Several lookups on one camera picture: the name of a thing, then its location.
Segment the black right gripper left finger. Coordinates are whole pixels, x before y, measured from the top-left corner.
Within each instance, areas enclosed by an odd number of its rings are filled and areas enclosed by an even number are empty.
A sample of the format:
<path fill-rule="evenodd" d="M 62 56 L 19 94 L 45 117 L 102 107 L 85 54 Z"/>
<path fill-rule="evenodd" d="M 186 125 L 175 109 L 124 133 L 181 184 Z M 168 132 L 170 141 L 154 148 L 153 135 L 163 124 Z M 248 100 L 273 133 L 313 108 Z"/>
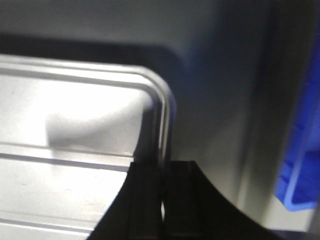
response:
<path fill-rule="evenodd" d="M 161 238 L 160 176 L 149 164 L 133 162 L 111 206 L 89 240 L 159 240 Z"/>

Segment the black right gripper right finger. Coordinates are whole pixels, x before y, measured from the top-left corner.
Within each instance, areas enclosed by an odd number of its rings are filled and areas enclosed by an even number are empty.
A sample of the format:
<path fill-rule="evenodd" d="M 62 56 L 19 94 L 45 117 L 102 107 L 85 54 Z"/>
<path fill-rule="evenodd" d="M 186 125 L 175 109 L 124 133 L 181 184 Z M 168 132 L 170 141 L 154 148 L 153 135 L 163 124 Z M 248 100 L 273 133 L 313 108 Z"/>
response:
<path fill-rule="evenodd" d="M 171 161 L 164 199 L 166 240 L 278 240 L 231 204 L 194 161 Z"/>

